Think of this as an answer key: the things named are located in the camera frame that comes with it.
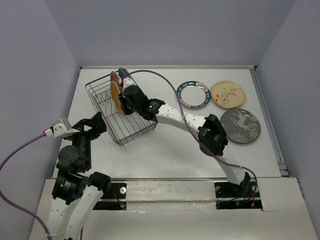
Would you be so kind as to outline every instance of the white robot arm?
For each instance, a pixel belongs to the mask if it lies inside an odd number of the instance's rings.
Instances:
[[[146,120],[168,124],[189,131],[181,112],[158,99],[148,99],[131,78],[119,82],[123,91],[119,95],[124,114],[138,113]],[[225,172],[228,181],[239,186],[244,192],[250,182],[250,176],[238,165],[231,154],[223,156],[228,144],[226,132],[216,116],[197,116],[184,114],[185,120],[194,135],[216,155],[218,164]],[[85,131],[84,125],[91,127]],[[91,168],[91,140],[105,132],[106,124],[101,112],[91,119],[82,119],[71,127],[66,119],[60,119],[51,128],[56,138],[72,141],[72,145],[62,148],[56,167],[59,169],[52,192],[52,208],[47,221],[50,235],[54,240],[77,240],[80,231],[98,200],[111,188],[109,176],[95,172],[89,178],[81,176]]]
[[[153,120],[161,124],[174,126],[187,132],[189,131],[184,122],[183,116],[178,109],[171,107],[170,105],[158,99],[149,100],[147,96],[145,96],[140,88],[136,85],[136,83],[129,77],[126,77],[123,82],[121,81],[119,82],[119,84],[123,85],[120,101],[123,105],[124,113],[127,112],[128,114],[131,114],[131,112],[137,112],[147,120]],[[191,131],[196,136],[199,136],[200,133],[200,137],[204,138],[203,140],[206,140],[206,138],[211,140],[211,143],[209,144],[212,145],[210,145],[209,148],[216,154],[216,157],[220,160],[217,162],[225,172],[228,181],[236,185],[243,184],[243,188],[246,188],[245,185],[247,185],[250,181],[250,176],[246,174],[245,170],[242,168],[226,165],[239,165],[231,153],[222,156],[222,151],[227,145],[228,141],[226,139],[226,132],[221,126],[220,121],[214,115],[204,117],[185,113],[184,117]],[[210,122],[211,124],[214,122],[214,128],[217,130],[217,135],[215,135],[214,137],[210,136],[208,132],[211,132],[213,130],[204,128],[205,125],[208,125],[206,124],[206,122]],[[216,141],[216,145],[214,145],[214,141],[217,139],[217,136],[220,137],[220,142]]]

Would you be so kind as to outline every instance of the wire dish rack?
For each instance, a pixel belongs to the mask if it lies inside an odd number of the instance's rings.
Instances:
[[[102,113],[112,140],[116,144],[124,146],[154,130],[157,123],[145,120],[135,112],[131,115],[119,114],[111,96],[110,83],[110,74],[108,74],[87,83],[85,89],[94,109]]]

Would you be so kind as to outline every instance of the screw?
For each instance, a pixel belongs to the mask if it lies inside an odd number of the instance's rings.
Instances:
[[[252,192],[255,190],[255,187],[256,187],[256,185],[253,185],[253,186],[252,186]],[[255,192],[256,192],[256,193],[259,192],[259,187],[256,187]]]
[[[221,187],[220,186],[216,186],[215,187],[215,192],[217,193],[217,192],[219,192],[220,191],[220,189],[221,189]]]
[[[120,188],[119,192],[121,194],[125,194],[127,192],[127,189],[123,186],[123,187]]]

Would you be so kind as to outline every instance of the decorated plate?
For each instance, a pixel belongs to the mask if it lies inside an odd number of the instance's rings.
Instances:
[[[191,109],[203,108],[210,102],[210,91],[206,85],[198,81],[186,81],[176,90],[180,102]]]
[[[226,137],[238,144],[254,142],[261,132],[256,116],[241,108],[226,111],[221,117],[221,124],[226,131]]]
[[[224,109],[241,106],[246,100],[245,91],[233,81],[219,81],[211,87],[211,96]]]
[[[112,81],[110,83],[110,92],[111,92],[112,100],[115,105],[116,111],[119,114],[124,114],[124,111],[121,109],[121,102],[119,99],[119,94],[121,93],[121,91],[119,90],[119,87],[115,81]]]

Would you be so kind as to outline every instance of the plate with blue rim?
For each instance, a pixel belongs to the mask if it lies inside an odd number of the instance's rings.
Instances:
[[[176,90],[180,103],[190,109],[200,109],[206,106],[211,99],[210,90],[198,81],[186,81]]]

